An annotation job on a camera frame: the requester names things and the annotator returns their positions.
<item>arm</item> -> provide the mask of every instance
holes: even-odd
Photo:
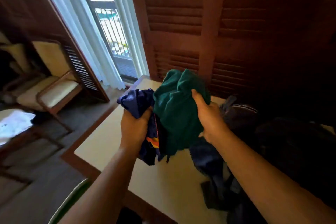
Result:
[[[336,223],[336,212],[230,131],[215,103],[192,90],[204,137],[213,144],[268,223]]]
[[[115,223],[131,179],[141,144],[147,133],[151,110],[135,119],[124,110],[119,150],[91,187],[66,213],[59,224]]]

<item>blue fabric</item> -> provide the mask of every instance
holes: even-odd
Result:
[[[140,118],[143,113],[148,109],[148,107],[154,107],[153,99],[154,91],[152,89],[148,90],[130,90],[127,95],[120,97],[117,103],[121,104],[126,110],[128,110],[135,118]],[[154,113],[152,112],[149,121],[146,137],[158,137],[156,122]],[[158,149],[155,149],[150,142],[144,138],[141,145],[141,150],[139,152],[138,158],[144,161],[147,165],[153,166],[156,155],[160,153]]]

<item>white cloth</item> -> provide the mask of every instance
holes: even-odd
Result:
[[[149,75],[144,46],[133,0],[114,0],[120,16],[121,23],[125,30],[130,56],[133,60],[137,76]]]
[[[34,117],[35,114],[20,109],[0,111],[0,146],[30,128]]]
[[[86,0],[52,0],[98,80],[125,88]]]

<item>wooden armrest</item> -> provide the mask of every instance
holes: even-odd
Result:
[[[49,84],[47,87],[45,87],[43,90],[41,90],[36,95],[36,102],[39,103],[43,108],[49,109],[42,101],[41,97],[46,94],[49,90],[51,90],[53,87],[55,87],[57,84],[59,84],[61,81],[65,80],[70,74],[73,74],[71,70],[67,71],[65,74],[63,74],[60,78],[58,78],[53,83]]]
[[[2,90],[4,92],[8,92],[9,89],[15,85],[19,85],[23,82],[26,82],[32,78],[34,78],[35,76],[38,76],[40,73],[37,72],[37,71],[34,71],[34,72],[31,72],[31,73],[27,73],[27,74],[24,74],[24,75],[20,75],[18,78],[12,80],[11,82],[7,83],[3,88]]]

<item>forearm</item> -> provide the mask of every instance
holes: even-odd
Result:
[[[121,147],[60,224],[115,223],[131,179],[139,147]]]
[[[253,151],[227,127],[213,140],[233,175],[269,223],[335,223],[335,211]]]

